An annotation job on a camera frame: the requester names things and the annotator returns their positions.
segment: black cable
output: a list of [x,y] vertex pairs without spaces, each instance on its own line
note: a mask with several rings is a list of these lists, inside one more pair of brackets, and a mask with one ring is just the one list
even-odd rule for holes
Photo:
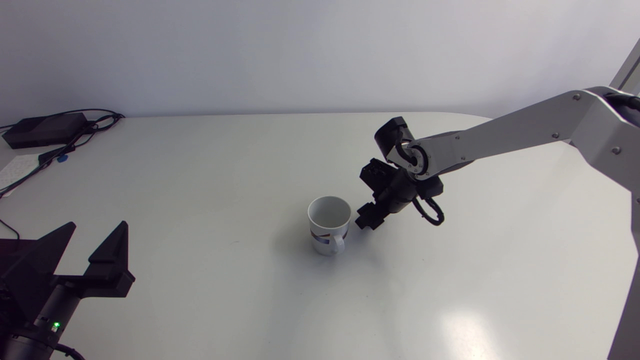
[[398,130],[398,136],[396,138],[396,151],[398,152],[398,155],[400,155],[402,159],[405,159],[409,164],[413,166],[418,165],[418,159],[407,154],[402,148],[402,131],[400,130]]
[[624,105],[628,108],[640,111],[640,97],[627,94],[607,94],[604,97],[611,104]]
[[92,132],[88,139],[86,139],[84,142],[79,143],[79,144],[76,145],[76,149],[79,148],[80,146],[83,146],[86,143],[88,143],[97,133],[98,133],[97,131]]
[[56,350],[64,353],[65,356],[70,356],[74,360],[86,360],[78,351],[66,345],[57,344]]
[[60,151],[58,151],[57,153],[53,154],[51,157],[49,157],[49,159],[46,159],[45,161],[43,161],[38,167],[36,167],[36,169],[32,170],[26,176],[24,176],[23,178],[19,179],[16,182],[14,182],[13,184],[11,184],[9,186],[5,186],[4,188],[0,189],[0,199],[2,199],[2,197],[6,193],[10,192],[11,190],[13,190],[16,187],[18,187],[20,184],[22,184],[25,181],[27,181],[31,176],[34,176],[35,174],[39,173],[39,171],[41,171],[41,170],[45,169],[46,167],[48,167],[51,164],[51,162],[53,161],[53,159],[57,158],[58,156],[61,156],[61,155],[65,154],[67,149],[69,147],[73,146],[73,144],[76,141],[78,141],[78,139],[80,139],[81,136],[84,135],[84,132],[86,130],[88,130],[89,128],[91,128],[92,126],[93,126],[93,124],[91,126],[88,126],[88,127],[84,128],[82,131],[80,131],[80,133],[78,135],[76,135],[76,137],[73,138],[73,140],[71,140],[68,144],[66,144],[66,146],[61,147]]
[[442,212],[442,209],[440,209],[440,206],[438,206],[438,203],[436,203],[436,201],[431,197],[425,199],[424,202],[426,202],[431,207],[431,209],[435,210],[438,216],[438,220],[432,218],[431,216],[429,216],[429,214],[426,213],[426,211],[424,211],[424,209],[418,202],[418,197],[414,197],[412,200],[413,206],[415,206],[415,209],[418,210],[423,218],[427,219],[428,222],[435,226],[439,226],[440,224],[442,224],[444,222],[444,213]]
[[15,239],[15,251],[18,251],[18,249],[20,248],[20,233],[18,233],[18,230],[12,228],[11,226],[9,226],[9,224],[7,224],[6,222],[4,222],[2,219],[0,219],[0,222],[6,226],[9,230],[13,231],[15,233],[16,239]]
[[[0,199],[6,195],[6,193],[10,192],[11,190],[15,189],[16,187],[18,187],[19,185],[21,185],[22,183],[24,183],[25,181],[27,181],[30,177],[34,176],[35,174],[39,173],[41,170],[47,168],[51,162],[57,158],[58,156],[62,156],[64,154],[66,154],[69,149],[75,149],[75,143],[80,139],[80,137],[82,137],[83,135],[88,135],[91,134],[91,136],[89,137],[89,139],[87,139],[85,142],[81,143],[80,146],[85,145],[86,143],[89,142],[89,140],[91,140],[91,137],[93,137],[93,135],[97,132],[101,132],[101,131],[106,131],[108,129],[110,129],[111,127],[113,127],[120,119],[124,118],[125,116],[117,113],[115,111],[112,110],[107,110],[107,109],[100,109],[100,108],[87,108],[87,109],[78,109],[78,110],[70,110],[70,111],[63,111],[61,113],[56,113],[56,114],[52,114],[52,115],[48,115],[46,117],[55,117],[55,116],[60,116],[60,115],[64,115],[64,114],[68,114],[68,113],[78,113],[78,112],[82,112],[82,111],[105,111],[108,112],[109,115],[105,115],[101,118],[99,118],[98,120],[95,121],[90,121],[88,123],[88,126],[86,126],[84,129],[82,129],[78,135],[76,135],[76,137],[74,137],[68,144],[66,144],[64,147],[60,148],[60,151],[54,153],[52,156],[50,156],[48,159],[42,161],[40,163],[40,165],[38,167],[36,167],[36,169],[32,170],[30,173],[28,173],[26,176],[24,176],[23,178],[19,179],[18,181],[14,182],[13,184],[9,185],[9,186],[5,186],[4,188],[0,189]],[[99,122],[105,121],[107,119],[113,119],[113,121],[106,125],[106,126],[102,126],[99,127],[97,124]]]

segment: robotic arm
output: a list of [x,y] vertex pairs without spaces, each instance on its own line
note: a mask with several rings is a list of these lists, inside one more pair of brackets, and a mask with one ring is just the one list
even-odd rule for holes
[[[372,159],[360,178],[375,202],[362,206],[356,224],[375,229],[410,202],[434,225],[444,214],[432,199],[443,191],[438,175],[474,160],[545,143],[570,140],[584,159],[632,194],[632,232],[640,250],[640,98],[609,88],[567,92],[464,131],[414,139],[403,118],[374,136],[386,163]],[[438,214],[429,217],[424,199]],[[640,263],[609,352],[609,360],[640,359]]]

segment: white table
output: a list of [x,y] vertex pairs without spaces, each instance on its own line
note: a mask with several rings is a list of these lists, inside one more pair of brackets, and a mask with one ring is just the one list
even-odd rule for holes
[[125,119],[2,199],[0,218],[32,239],[75,222],[58,274],[83,273],[129,223],[129,296],[83,300],[62,337],[87,360],[605,359],[637,257],[629,194],[565,143],[442,176],[440,227],[409,206],[375,231],[352,223],[336,258],[313,252],[308,203],[337,195],[356,216],[372,201],[358,175],[396,115],[417,137],[486,120]]

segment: white wall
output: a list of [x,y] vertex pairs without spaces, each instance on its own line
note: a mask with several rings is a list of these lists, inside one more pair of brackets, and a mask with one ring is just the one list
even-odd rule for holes
[[638,0],[3,0],[0,123],[439,110],[495,117],[608,85]]

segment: power adapter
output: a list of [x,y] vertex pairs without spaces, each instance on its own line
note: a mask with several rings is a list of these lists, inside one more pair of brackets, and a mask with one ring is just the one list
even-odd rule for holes
[[88,124],[83,113],[20,120],[2,136],[12,149],[68,144]]

